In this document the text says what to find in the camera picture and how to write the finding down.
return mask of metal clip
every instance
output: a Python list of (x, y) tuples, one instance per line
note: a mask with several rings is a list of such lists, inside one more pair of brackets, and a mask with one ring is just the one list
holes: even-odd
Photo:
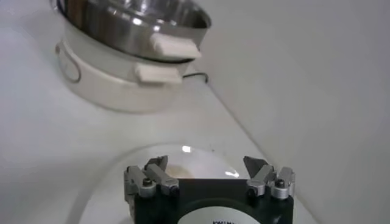
[(138, 166), (129, 166), (124, 171), (124, 190), (126, 201), (135, 194), (150, 198), (156, 193), (156, 184)]
[(161, 192), (165, 195), (179, 195), (179, 180), (170, 177), (156, 164), (150, 164), (146, 167), (146, 175), (161, 186)]
[(292, 168), (283, 167), (275, 182), (271, 185), (271, 195), (274, 198), (284, 200), (289, 195), (294, 196), (295, 173)]
[(247, 180), (248, 194), (250, 197), (259, 197), (264, 195), (268, 182), (275, 179), (274, 167), (263, 165), (259, 172), (252, 178)]

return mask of white label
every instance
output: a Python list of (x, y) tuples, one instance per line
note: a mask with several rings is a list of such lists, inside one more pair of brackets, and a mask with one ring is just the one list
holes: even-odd
[(184, 215), (178, 224), (260, 224), (251, 216), (228, 207), (205, 207)]

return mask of electric cord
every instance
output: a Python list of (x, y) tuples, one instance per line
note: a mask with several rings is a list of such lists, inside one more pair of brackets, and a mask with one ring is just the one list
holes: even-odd
[(197, 76), (197, 75), (204, 76), (205, 77), (205, 83), (208, 83), (208, 74), (206, 74), (204, 72), (197, 72), (197, 73), (192, 73), (192, 74), (188, 74), (188, 75), (183, 75), (183, 79), (189, 78), (189, 77), (192, 77), (192, 76)]

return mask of pot handle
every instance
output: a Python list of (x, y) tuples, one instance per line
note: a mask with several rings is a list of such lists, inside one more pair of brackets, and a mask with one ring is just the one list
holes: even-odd
[(150, 41), (154, 50), (164, 57), (200, 58), (202, 56), (191, 39), (153, 33)]
[(181, 84), (182, 76), (173, 67), (137, 63), (135, 75), (141, 83)]

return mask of stainless steel pot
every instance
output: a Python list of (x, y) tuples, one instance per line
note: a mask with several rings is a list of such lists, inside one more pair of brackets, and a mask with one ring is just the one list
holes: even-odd
[(58, 0), (58, 9), (71, 24), (101, 43), (167, 63), (192, 58), (156, 54), (150, 42), (153, 33), (189, 38), (199, 48), (211, 26), (207, 13), (191, 0)]

